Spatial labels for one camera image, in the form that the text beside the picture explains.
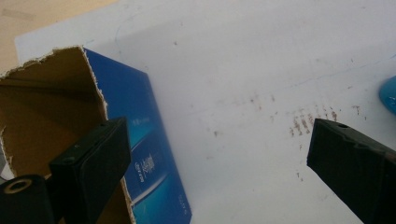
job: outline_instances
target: cardboard box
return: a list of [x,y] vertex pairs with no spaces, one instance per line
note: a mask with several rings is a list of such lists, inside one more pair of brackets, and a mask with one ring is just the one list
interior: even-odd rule
[[190,223],[191,210],[146,74],[73,47],[1,78],[1,145],[15,176],[48,175],[48,162],[91,128],[124,116],[132,163],[98,223]]

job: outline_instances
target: blue box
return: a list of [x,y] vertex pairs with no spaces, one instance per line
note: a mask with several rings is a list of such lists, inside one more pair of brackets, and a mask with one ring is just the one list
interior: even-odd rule
[[137,224],[187,224],[191,210],[147,74],[91,50],[86,56],[109,119],[126,117],[132,162],[125,174]]

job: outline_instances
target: wooden surface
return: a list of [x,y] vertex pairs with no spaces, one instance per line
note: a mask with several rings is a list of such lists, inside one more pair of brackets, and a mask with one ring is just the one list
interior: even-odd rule
[[18,65],[14,38],[117,0],[0,0],[0,73]]

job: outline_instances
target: corrugated cardboard edge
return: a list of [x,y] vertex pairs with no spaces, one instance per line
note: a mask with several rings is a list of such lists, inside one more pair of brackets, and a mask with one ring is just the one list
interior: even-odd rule
[[[67,47],[67,48],[53,49],[52,52],[49,52],[48,54],[46,54],[46,55],[44,55],[44,56],[42,56],[42,57],[40,57],[40,58],[31,59],[31,60],[27,61],[26,63],[24,63],[23,65],[17,66],[17,67],[15,67],[15,68],[12,68],[12,69],[10,69],[10,70],[8,70],[8,71],[6,71],[6,72],[0,74],[0,79],[5,79],[5,78],[8,77],[10,74],[13,74],[13,73],[15,73],[15,72],[17,72],[17,71],[24,70],[24,69],[26,69],[26,68],[28,68],[28,67],[34,65],[34,64],[41,64],[41,63],[45,62],[48,58],[54,57],[58,51],[62,51],[62,50],[65,50],[65,49],[79,49],[79,50],[81,51],[81,54],[84,56],[85,62],[86,62],[86,64],[87,64],[88,67],[89,67],[90,74],[91,74],[92,80],[93,80],[93,82],[94,82],[94,84],[95,84],[96,91],[97,91],[97,93],[98,93],[100,99],[101,99],[102,102],[104,103],[104,107],[105,107],[105,108],[99,108],[99,109],[100,109],[100,110],[102,110],[102,109],[104,110],[104,112],[105,112],[105,117],[106,117],[106,119],[108,119],[108,116],[107,116],[107,102],[106,102],[106,100],[105,100],[104,95],[102,94],[102,91],[99,90],[99,88],[97,87],[97,79],[96,79],[96,76],[94,75],[94,73],[93,73],[93,71],[92,71],[92,68],[91,68],[91,65],[90,65],[88,56],[87,56],[87,54],[86,54],[86,52],[85,52],[85,50],[84,50],[84,48],[83,48],[82,46],[75,45],[75,46],[70,46],[70,47]],[[10,168],[12,174],[13,174],[14,176],[18,176],[18,175],[17,175],[17,172],[16,172],[15,169],[13,169],[13,167],[12,167],[12,156],[9,156],[9,155],[7,154],[7,151],[6,151],[5,147],[4,147],[3,132],[5,131],[6,128],[7,128],[7,126],[4,127],[4,128],[0,131],[0,145],[1,145],[1,149],[2,149],[3,152],[4,152],[4,155],[5,155],[5,158],[6,158],[6,163],[8,164],[8,166],[9,166],[9,168]],[[131,200],[131,196],[129,195],[128,190],[127,190],[127,188],[126,188],[125,179],[123,178],[120,182],[121,182],[121,187],[122,187],[122,191],[123,191],[123,194],[124,194],[124,198],[125,198],[127,210],[128,210],[128,213],[129,213],[129,217],[130,217],[130,219],[131,219],[131,223],[135,224],[136,222],[135,222],[135,219],[134,219],[134,214],[133,214],[133,212],[132,212],[132,200]]]
[[[85,52],[83,47],[79,47],[79,48],[82,51],[82,53],[84,54],[85,61],[87,62],[87,65],[90,68],[90,73],[91,73],[92,79],[93,79],[93,81],[95,83],[96,90],[97,90],[99,96],[101,97],[101,100],[104,102],[105,116],[106,116],[106,119],[108,119],[108,116],[107,116],[107,106],[108,106],[108,104],[107,104],[107,102],[105,100],[104,95],[102,94],[102,90],[100,90],[98,88],[96,76],[95,76],[94,72],[92,71],[92,68],[91,68],[91,65],[90,65],[90,59],[88,58],[87,53]],[[125,202],[126,202],[126,205],[127,205],[127,210],[128,210],[128,213],[129,213],[129,217],[131,218],[131,223],[135,224],[136,222],[135,222],[135,219],[134,219],[134,213],[132,211],[132,199],[131,199],[131,196],[129,195],[128,189],[126,188],[125,178],[123,177],[120,182],[121,182],[122,191],[123,191],[124,196],[125,196]]]

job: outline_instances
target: white surface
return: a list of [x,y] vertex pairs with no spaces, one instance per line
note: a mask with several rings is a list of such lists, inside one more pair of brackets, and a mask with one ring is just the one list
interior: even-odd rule
[[396,148],[396,2],[119,1],[16,39],[84,44],[149,74],[192,223],[361,223],[306,167],[310,118]]

